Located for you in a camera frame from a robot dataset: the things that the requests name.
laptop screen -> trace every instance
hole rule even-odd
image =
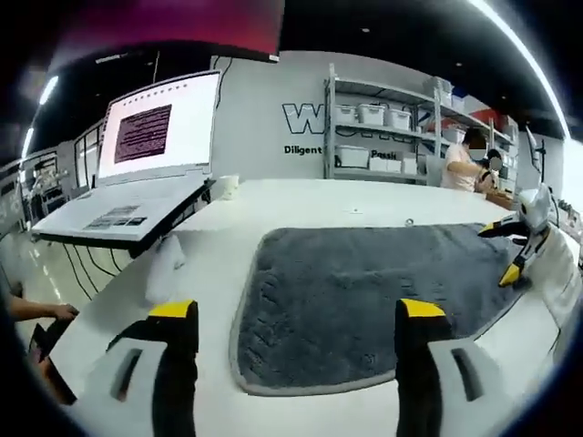
[[[220,73],[178,78],[114,101],[107,112],[99,179],[208,165]],[[150,172],[144,170],[161,170]]]

gray bath mat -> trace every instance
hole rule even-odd
[[[517,248],[482,225],[276,229],[263,239],[230,336],[248,393],[355,390],[394,377],[394,306],[442,306],[455,335],[476,335],[517,299],[497,286]]]

white table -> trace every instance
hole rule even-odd
[[[343,394],[294,398],[249,396],[230,375],[230,328],[253,254],[261,238],[283,227],[402,227],[489,222],[509,212],[479,195],[443,188],[341,180],[253,180],[234,200],[218,200],[181,224],[187,263],[169,283],[173,298],[199,303],[199,380],[195,420],[199,436],[339,437],[393,435],[398,420],[396,381]],[[75,394],[108,343],[146,316],[146,253],[84,309],[51,358]],[[536,293],[519,300],[476,342],[500,365],[511,396],[542,378],[557,327]]]

white laptop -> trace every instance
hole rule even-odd
[[[73,244],[114,243],[104,247],[151,236],[200,194],[210,177],[219,83],[220,72],[208,71],[111,102],[96,187],[38,222],[33,233]]]

white shirt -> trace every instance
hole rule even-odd
[[[461,144],[452,144],[445,152],[445,166],[441,176],[441,186],[443,188],[461,189],[463,191],[474,192],[476,187],[476,177],[461,176],[447,169],[452,162],[472,163],[472,158]]]

